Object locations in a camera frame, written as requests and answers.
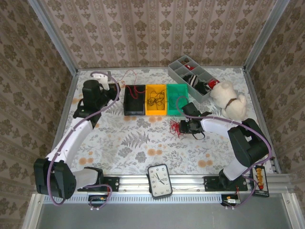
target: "red wire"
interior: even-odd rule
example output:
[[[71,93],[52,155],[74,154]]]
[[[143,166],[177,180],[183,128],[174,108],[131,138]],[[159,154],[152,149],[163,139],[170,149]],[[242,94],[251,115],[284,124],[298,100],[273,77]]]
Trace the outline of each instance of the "red wire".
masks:
[[[180,133],[180,131],[179,131],[179,123],[174,120],[171,120],[170,125],[171,125],[171,128],[170,128],[171,134],[174,135],[175,133],[177,133],[178,138],[180,138],[180,135],[183,135],[183,134]]]
[[[145,90],[143,91],[143,92],[139,92],[138,90],[137,90],[137,88],[135,87],[135,82],[136,82],[136,80],[137,80],[137,73],[135,73],[133,70],[131,70],[131,69],[129,69],[129,70],[127,70],[126,72],[125,72],[125,74],[124,74],[124,76],[122,77],[122,79],[125,77],[125,75],[127,74],[127,72],[128,71],[132,71],[133,73],[134,73],[134,75],[135,75],[135,79],[134,79],[134,92],[135,92],[135,96],[133,95],[133,93],[132,93],[132,89],[130,88],[130,86],[127,86],[126,84],[125,84],[125,81],[123,81],[122,82],[122,84],[125,86],[125,87],[128,87],[128,89],[129,89],[129,91],[130,91],[130,95],[132,96],[132,98],[133,99],[138,99],[138,93],[145,93]]]
[[[239,195],[239,187],[238,187],[238,186],[236,186],[236,188],[237,188],[237,196],[238,196],[238,198],[240,199],[240,195]]]

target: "white teddy bear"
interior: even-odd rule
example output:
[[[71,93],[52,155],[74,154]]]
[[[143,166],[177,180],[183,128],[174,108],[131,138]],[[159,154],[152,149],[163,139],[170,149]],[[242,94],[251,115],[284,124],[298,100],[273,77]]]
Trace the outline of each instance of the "white teddy bear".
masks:
[[[210,96],[215,104],[222,108],[224,117],[236,121],[243,121],[245,119],[247,99],[242,94],[237,97],[232,82],[223,81],[217,83],[212,89]]]

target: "clock hands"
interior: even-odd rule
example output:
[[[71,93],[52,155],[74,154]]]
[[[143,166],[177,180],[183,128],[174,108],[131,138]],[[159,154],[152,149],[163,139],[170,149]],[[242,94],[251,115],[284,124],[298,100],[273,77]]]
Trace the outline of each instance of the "clock hands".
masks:
[[[162,183],[162,184],[164,184],[163,182],[162,182],[162,180],[164,179],[164,178],[162,178],[161,180],[160,180],[160,178],[159,178],[159,176],[158,176],[158,174],[156,173],[156,176],[157,176],[157,179]]]

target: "patterned wallpaper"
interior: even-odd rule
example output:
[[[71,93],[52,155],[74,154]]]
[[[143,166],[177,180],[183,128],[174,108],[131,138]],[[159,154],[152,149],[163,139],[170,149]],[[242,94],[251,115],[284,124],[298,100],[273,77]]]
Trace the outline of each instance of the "patterned wallpaper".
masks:
[[[281,168],[305,214],[305,1],[291,0],[251,69]]]
[[[275,0],[42,0],[77,68],[243,65]]]
[[[51,150],[71,84],[26,0],[0,0],[0,228],[21,228],[33,163]]]

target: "black bracket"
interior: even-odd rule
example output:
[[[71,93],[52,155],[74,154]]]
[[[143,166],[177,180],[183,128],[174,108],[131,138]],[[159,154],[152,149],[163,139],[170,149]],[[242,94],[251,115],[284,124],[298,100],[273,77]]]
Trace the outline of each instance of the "black bracket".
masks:
[[[221,195],[221,200],[222,200],[222,203],[220,203],[222,206],[224,206],[224,207],[227,207],[227,206],[232,206],[232,207],[234,207],[236,204],[227,204],[227,203],[225,203],[225,201],[226,200],[228,200],[227,199],[227,197],[230,197],[230,199],[238,199],[238,196],[237,195],[232,195],[232,194],[222,194]]]
[[[185,105],[184,107],[182,107],[183,112],[186,115],[189,116],[208,116],[210,114],[212,114],[211,112],[203,112],[200,113],[200,111],[197,110],[197,108],[195,107],[194,103],[188,103],[187,105]],[[199,134],[203,132],[203,128],[201,126],[200,123],[200,119],[189,119],[188,122],[186,122],[185,120],[181,120],[180,124],[179,124],[179,131],[182,134]]]
[[[86,118],[89,115],[99,111],[108,104],[110,100],[114,100],[117,95],[117,88],[114,83],[109,84],[109,90],[100,90],[102,85],[97,80],[87,80],[84,82],[81,99],[77,105],[77,110],[73,114],[73,118]],[[92,127],[94,128],[99,121],[101,114],[91,117]]]
[[[219,191],[233,191],[237,188],[239,191],[247,191],[248,186],[245,178],[239,176],[235,180],[230,181],[225,175],[223,170],[219,172],[218,176],[203,177],[203,184],[205,191],[207,192],[219,192]]]
[[[106,201],[108,195],[89,195],[88,201],[91,201],[91,206],[94,208],[99,208]]]
[[[111,186],[113,192],[118,192],[120,187],[119,177],[104,177],[103,170],[100,168],[86,167],[98,172],[98,178],[94,185],[106,184]],[[83,187],[78,189],[79,192],[107,192],[107,187]]]

